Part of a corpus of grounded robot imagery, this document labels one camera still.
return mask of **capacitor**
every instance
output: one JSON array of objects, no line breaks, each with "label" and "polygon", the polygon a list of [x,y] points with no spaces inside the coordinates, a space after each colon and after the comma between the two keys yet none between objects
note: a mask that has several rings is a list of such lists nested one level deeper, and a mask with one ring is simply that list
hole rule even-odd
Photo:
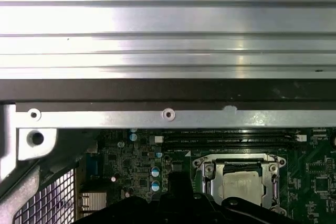
[{"label": "capacitor", "polygon": [[160,175],[160,169],[158,167],[153,167],[151,170],[151,174],[153,177],[158,177]]},{"label": "capacitor", "polygon": [[154,180],[152,182],[152,190],[153,191],[158,191],[160,190],[160,182],[158,182],[157,180]]},{"label": "capacitor", "polygon": [[125,143],[123,141],[120,141],[117,143],[117,147],[119,148],[124,148],[124,146],[125,146]]},{"label": "capacitor", "polygon": [[135,134],[135,133],[132,133],[131,135],[130,135],[130,140],[131,141],[136,141],[138,139],[138,136]]},{"label": "capacitor", "polygon": [[133,187],[130,187],[130,188],[127,189],[127,191],[126,191],[126,193],[125,193],[125,197],[126,197],[126,198],[129,198],[129,197],[131,197],[133,194],[134,194],[134,189],[133,189]]},{"label": "capacitor", "polygon": [[120,178],[120,174],[119,174],[119,173],[115,173],[115,174],[111,177],[111,181],[112,181],[112,182],[116,182],[119,178]]}]

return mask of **metal sheet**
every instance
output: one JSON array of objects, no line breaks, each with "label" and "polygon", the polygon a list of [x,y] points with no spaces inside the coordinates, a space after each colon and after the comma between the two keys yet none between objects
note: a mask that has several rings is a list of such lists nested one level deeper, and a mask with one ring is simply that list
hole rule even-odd
[{"label": "metal sheet", "polygon": [[14,215],[36,193],[39,186],[39,166],[32,169],[0,203],[0,223],[13,223]]},{"label": "metal sheet", "polygon": [[15,169],[17,156],[17,141],[15,127],[15,105],[0,107],[0,183]]},{"label": "metal sheet", "polygon": [[335,7],[0,0],[0,79],[336,78]]},{"label": "metal sheet", "polygon": [[239,127],[335,127],[336,111],[236,110],[175,111],[173,121],[162,111],[42,112],[39,121],[26,112],[16,113],[18,128],[239,128]]},{"label": "metal sheet", "polygon": [[[33,142],[33,135],[42,136],[40,143]],[[41,158],[48,155],[54,148],[57,140],[57,129],[21,129],[18,138],[18,160]]]}]

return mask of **surface mount component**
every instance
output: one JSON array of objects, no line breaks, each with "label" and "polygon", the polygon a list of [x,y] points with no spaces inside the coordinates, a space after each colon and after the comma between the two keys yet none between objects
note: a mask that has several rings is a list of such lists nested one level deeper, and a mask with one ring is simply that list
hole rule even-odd
[{"label": "surface mount component", "polygon": [[202,192],[216,203],[239,197],[267,209],[284,212],[279,206],[279,169],[282,157],[264,153],[211,154],[193,160],[202,172]]}]

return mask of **microchip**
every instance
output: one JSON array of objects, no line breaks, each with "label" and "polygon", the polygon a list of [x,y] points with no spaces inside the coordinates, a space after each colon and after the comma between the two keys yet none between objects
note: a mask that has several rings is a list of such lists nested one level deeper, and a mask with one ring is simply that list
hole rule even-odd
[{"label": "microchip", "polygon": [[140,186],[147,186],[147,180],[146,179],[139,180],[139,185]]},{"label": "microchip", "polygon": [[172,162],[172,170],[173,170],[173,172],[181,172],[182,171],[182,162]]},{"label": "microchip", "polygon": [[117,160],[117,156],[113,155],[113,154],[110,154],[109,155],[109,160],[115,161],[115,160]]},{"label": "microchip", "polygon": [[155,136],[150,136],[149,137],[149,144],[154,145],[155,144]]},{"label": "microchip", "polygon": [[325,173],[326,165],[325,164],[309,164],[308,169],[309,169],[309,173]]},{"label": "microchip", "polygon": [[315,179],[315,192],[323,193],[328,192],[329,180],[325,177],[320,177]]},{"label": "microchip", "polygon": [[124,166],[130,166],[131,161],[129,159],[126,159],[126,160],[124,160],[123,164],[124,164]]},{"label": "microchip", "polygon": [[155,158],[155,153],[154,152],[148,152],[148,157],[149,158]]}]

